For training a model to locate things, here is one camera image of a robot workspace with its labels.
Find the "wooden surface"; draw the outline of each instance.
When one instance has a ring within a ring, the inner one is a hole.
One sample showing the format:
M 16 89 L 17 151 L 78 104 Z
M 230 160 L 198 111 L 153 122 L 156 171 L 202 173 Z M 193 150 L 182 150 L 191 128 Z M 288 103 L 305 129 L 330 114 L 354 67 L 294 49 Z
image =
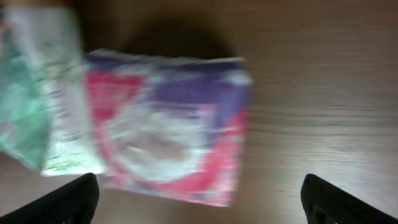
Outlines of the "wooden surface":
M 93 223 L 305 223 L 307 173 L 398 217 L 398 1 L 96 2 L 80 3 L 89 49 L 131 50 L 145 21 L 182 14 L 215 27 L 254 86 L 230 208 L 103 190 Z M 68 181 L 0 161 L 2 213 Z

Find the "green packet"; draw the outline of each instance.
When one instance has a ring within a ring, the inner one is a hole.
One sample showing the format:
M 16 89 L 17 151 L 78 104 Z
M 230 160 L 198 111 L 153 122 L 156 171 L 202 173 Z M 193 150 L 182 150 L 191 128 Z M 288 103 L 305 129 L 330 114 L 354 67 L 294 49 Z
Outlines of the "green packet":
M 2 26 L 0 72 L 0 151 L 31 169 L 40 168 L 50 136 L 38 83 L 12 36 Z

